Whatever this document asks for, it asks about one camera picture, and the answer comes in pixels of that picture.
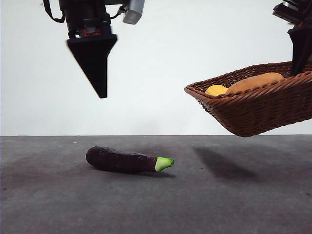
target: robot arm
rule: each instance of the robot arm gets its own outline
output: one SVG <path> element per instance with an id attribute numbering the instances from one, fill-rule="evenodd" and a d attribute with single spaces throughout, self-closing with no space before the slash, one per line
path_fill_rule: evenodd
<path id="1" fill-rule="evenodd" d="M 100 98 L 107 97 L 107 57 L 117 41 L 111 19 L 124 14 L 123 22 L 136 24 L 143 12 L 144 0 L 59 0 L 61 19 L 53 18 L 49 0 L 43 0 L 48 15 L 56 22 L 66 20 L 67 45 Z M 106 5 L 121 4 L 114 17 Z"/>
<path id="2" fill-rule="evenodd" d="M 107 57 L 117 41 L 111 19 L 124 14 L 123 22 L 136 24 L 143 12 L 144 0 L 59 0 L 61 19 L 52 16 L 49 0 L 45 10 L 56 22 L 66 20 L 67 45 L 100 98 L 107 97 Z M 122 5 L 110 17 L 106 5 Z M 294 24 L 289 30 L 293 42 L 292 75 L 300 72 L 312 54 L 312 0 L 285 0 L 273 14 Z"/>

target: gray table surface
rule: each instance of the gray table surface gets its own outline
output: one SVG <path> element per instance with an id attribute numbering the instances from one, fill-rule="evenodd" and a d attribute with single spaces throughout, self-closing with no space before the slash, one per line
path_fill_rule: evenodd
<path id="1" fill-rule="evenodd" d="M 95 145 L 168 156 L 161 173 L 95 170 Z M 310 234 L 312 136 L 1 138 L 2 234 Z"/>

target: basket rim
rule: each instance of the basket rim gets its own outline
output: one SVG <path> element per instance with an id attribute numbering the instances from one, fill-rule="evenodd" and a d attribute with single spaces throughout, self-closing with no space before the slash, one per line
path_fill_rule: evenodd
<path id="1" fill-rule="evenodd" d="M 249 69 L 253 69 L 253 68 L 259 68 L 261 66 L 290 65 L 291 63 L 292 62 L 279 62 L 279 63 L 266 63 L 266 64 L 264 63 L 264 64 L 259 64 L 259 65 L 252 65 L 252 66 L 249 66 L 249 67 L 246 67 L 246 68 L 243 68 L 243 69 L 238 69 L 238 70 L 235 70 L 235 71 L 223 74 L 221 76 L 225 76 L 226 77 L 226 76 L 231 75 L 231 74 L 233 74 L 235 72 L 240 72 L 240 71 L 249 70 Z M 244 91 L 238 91 L 238 92 L 231 93 L 231 94 L 220 94 L 218 96 L 209 95 L 209 94 L 207 94 L 207 93 L 205 93 L 203 91 L 200 91 L 200 90 L 198 90 L 198 89 L 193 87 L 196 84 L 207 82 L 207 81 L 210 81 L 210 80 L 213 80 L 213 79 L 217 79 L 219 77 L 220 76 L 214 77 L 214 78 L 210 78 L 210 79 L 206 79 L 206 80 L 203 80 L 203 81 L 198 81 L 198 82 L 195 82 L 193 84 L 189 84 L 189 85 L 187 85 L 185 87 L 185 91 L 186 90 L 190 90 L 190 91 L 196 92 L 199 95 L 204 96 L 205 98 L 208 98 L 210 100 L 225 99 L 225 98 L 226 99 L 235 99 L 235 98 L 240 97 L 239 95 L 241 95 L 241 94 L 245 95 L 245 94 L 251 94 L 251 93 L 254 93 L 254 96 L 256 96 L 257 93 L 263 93 L 265 90 L 268 90 L 267 92 L 265 92 L 267 94 L 268 93 L 274 93 L 275 91 L 280 90 L 281 88 L 290 87 L 290 86 L 301 84 L 301 83 L 312 82 L 312 71 L 299 73 L 296 76 L 291 76 L 291 77 L 285 78 L 284 80 L 268 83 L 268 84 L 265 84 L 265 85 L 260 86 L 260 87 L 255 87 L 253 89 L 247 89 L 247 90 L 244 90 Z"/>

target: cable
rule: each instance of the cable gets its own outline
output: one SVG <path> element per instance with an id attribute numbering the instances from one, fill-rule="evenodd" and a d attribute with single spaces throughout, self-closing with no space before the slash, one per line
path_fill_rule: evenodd
<path id="1" fill-rule="evenodd" d="M 53 19 L 55 22 L 58 22 L 58 23 L 64 23 L 65 22 L 64 12 L 63 12 L 62 18 L 60 18 L 60 19 L 53 17 L 53 15 L 51 13 L 50 0 L 43 0 L 43 4 L 44 4 L 45 12 L 50 16 L 51 19 Z"/>
<path id="2" fill-rule="evenodd" d="M 112 20 L 112 19 L 116 19 L 118 16 L 120 16 L 122 13 L 125 13 L 125 12 L 126 12 L 126 9 L 125 9 L 123 6 L 121 6 L 121 7 L 118 9 L 117 14 L 114 15 L 113 17 L 111 17 L 111 20 Z"/>

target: gray metal part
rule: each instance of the gray metal part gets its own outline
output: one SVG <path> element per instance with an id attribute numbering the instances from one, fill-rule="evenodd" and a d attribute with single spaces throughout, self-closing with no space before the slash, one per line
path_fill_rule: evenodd
<path id="1" fill-rule="evenodd" d="M 144 3 L 144 0 L 129 1 L 129 3 L 125 6 L 127 11 L 123 18 L 123 22 L 128 24 L 136 24 L 142 17 Z"/>

